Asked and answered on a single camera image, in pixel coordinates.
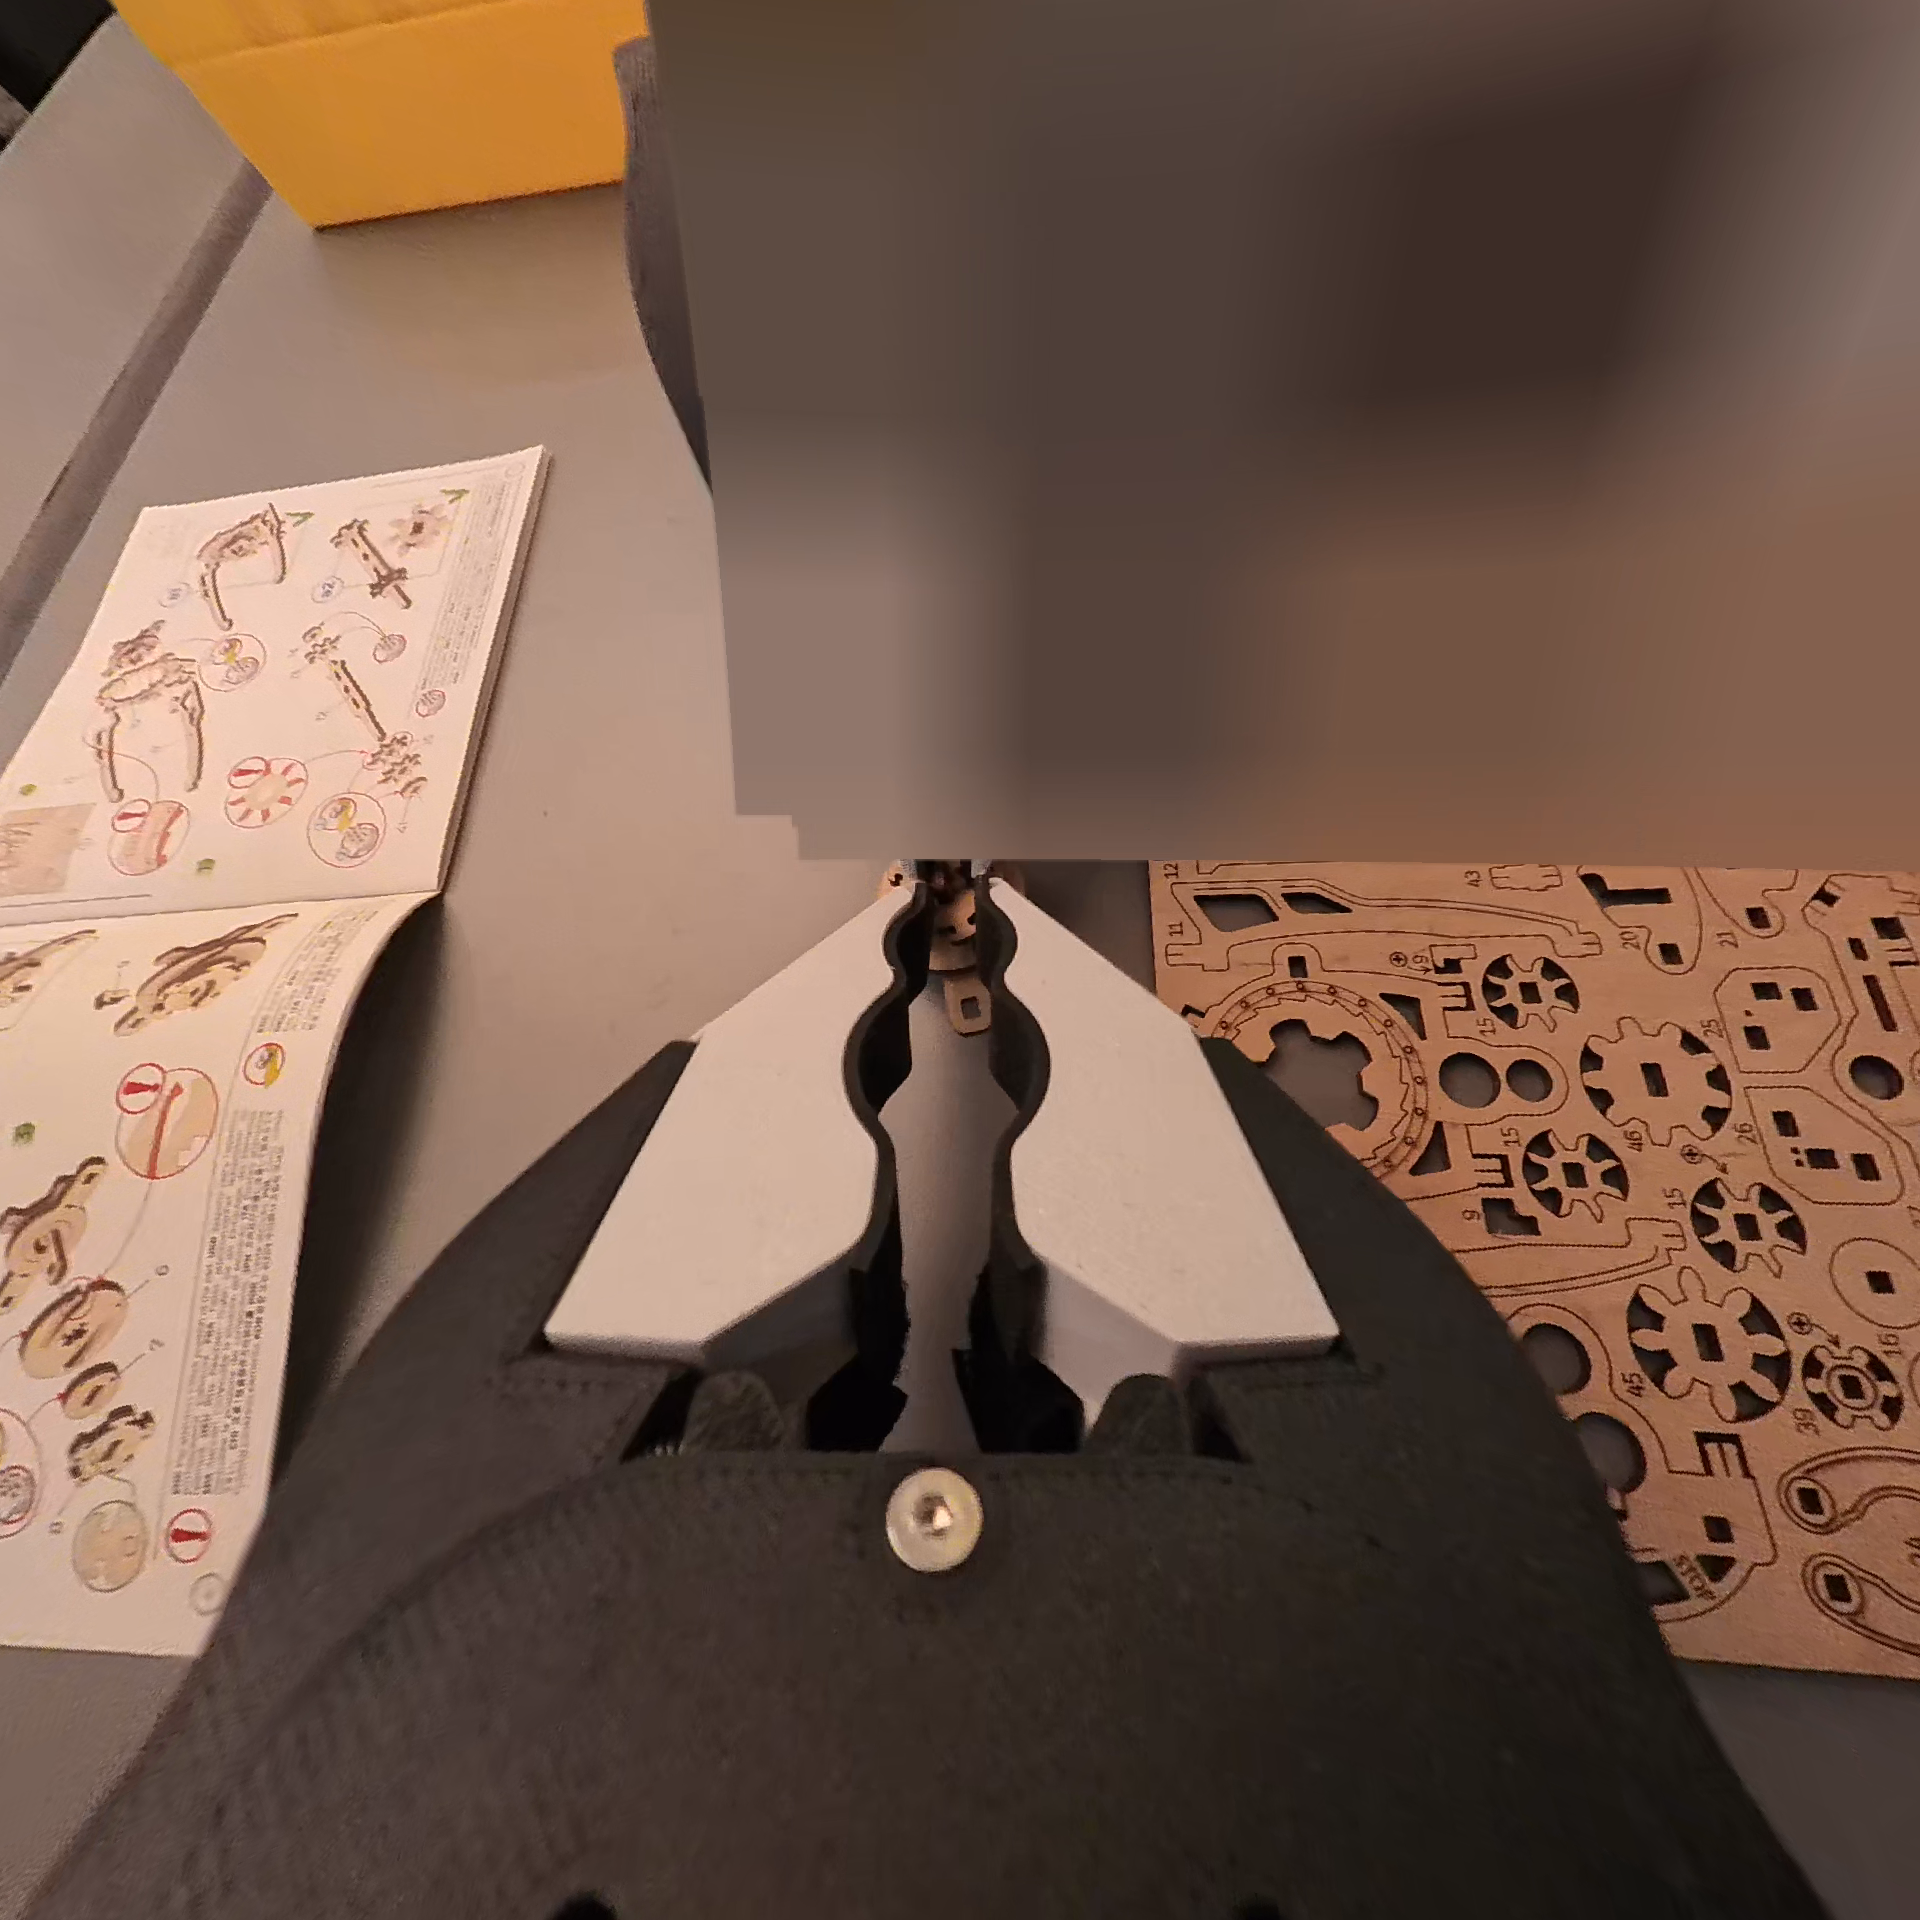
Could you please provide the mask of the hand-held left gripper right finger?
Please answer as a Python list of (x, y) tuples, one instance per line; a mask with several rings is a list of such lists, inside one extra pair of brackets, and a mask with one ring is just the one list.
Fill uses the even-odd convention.
[(1100, 1411), (1132, 1376), (1325, 1355), (1332, 1311), (1189, 1024), (1003, 880), (981, 888), (981, 982), (1014, 1104), (989, 1257), (1007, 1360)]

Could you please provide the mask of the laser-cut wooden parts sheet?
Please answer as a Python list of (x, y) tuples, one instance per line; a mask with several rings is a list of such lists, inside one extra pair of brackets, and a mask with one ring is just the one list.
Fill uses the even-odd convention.
[(1332, 1127), (1638, 1459), (1673, 1654), (1915, 1678), (1918, 880), (1164, 859), (1159, 997)]

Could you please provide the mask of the yellow cardboard box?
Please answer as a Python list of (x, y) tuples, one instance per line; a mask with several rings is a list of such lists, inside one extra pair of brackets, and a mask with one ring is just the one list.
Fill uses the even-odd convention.
[(617, 181), (643, 2), (119, 2), (313, 230)]

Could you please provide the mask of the open instruction booklet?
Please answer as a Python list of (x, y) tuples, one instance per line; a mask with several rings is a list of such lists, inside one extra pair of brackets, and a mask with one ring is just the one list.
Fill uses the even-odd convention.
[(195, 1658), (339, 1045), (443, 886), (543, 453), (146, 510), (5, 770), (3, 1643)]

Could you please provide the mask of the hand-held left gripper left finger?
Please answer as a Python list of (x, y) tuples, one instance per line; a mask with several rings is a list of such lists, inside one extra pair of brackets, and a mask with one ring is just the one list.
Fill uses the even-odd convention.
[(892, 1192), (858, 1032), (906, 986), (900, 882), (698, 1032), (543, 1323), (559, 1352), (767, 1363), (851, 1337)]

